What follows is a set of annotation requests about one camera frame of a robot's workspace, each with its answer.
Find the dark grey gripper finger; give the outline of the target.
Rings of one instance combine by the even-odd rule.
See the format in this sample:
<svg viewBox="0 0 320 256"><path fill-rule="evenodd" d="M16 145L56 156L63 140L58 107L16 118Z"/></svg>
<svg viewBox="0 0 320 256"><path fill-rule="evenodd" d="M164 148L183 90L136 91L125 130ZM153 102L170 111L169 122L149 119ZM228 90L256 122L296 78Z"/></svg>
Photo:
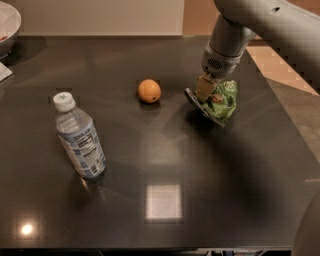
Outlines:
<svg viewBox="0 0 320 256"><path fill-rule="evenodd" d="M201 104L198 99L196 98L196 96L192 93L192 91L189 88L186 88L184 90L184 94L186 96L186 98L188 99L188 101L198 110L200 110L202 112L202 114L212 120L214 123L218 124L221 127L224 127L225 124L220 121L218 118L214 117L207 109L204 108L204 105Z"/></svg>

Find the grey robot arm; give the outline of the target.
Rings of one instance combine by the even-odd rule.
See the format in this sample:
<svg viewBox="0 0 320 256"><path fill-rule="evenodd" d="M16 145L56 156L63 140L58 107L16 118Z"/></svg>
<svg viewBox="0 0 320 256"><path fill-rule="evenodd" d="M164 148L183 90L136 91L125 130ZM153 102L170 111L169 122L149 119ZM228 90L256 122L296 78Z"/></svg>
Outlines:
<svg viewBox="0 0 320 256"><path fill-rule="evenodd" d="M188 100L213 122L224 126L236 102L221 92L236 87L230 75L256 36L293 68L313 89L320 88L320 16L287 0L214 0L220 12L206 44L203 74Z"/></svg>

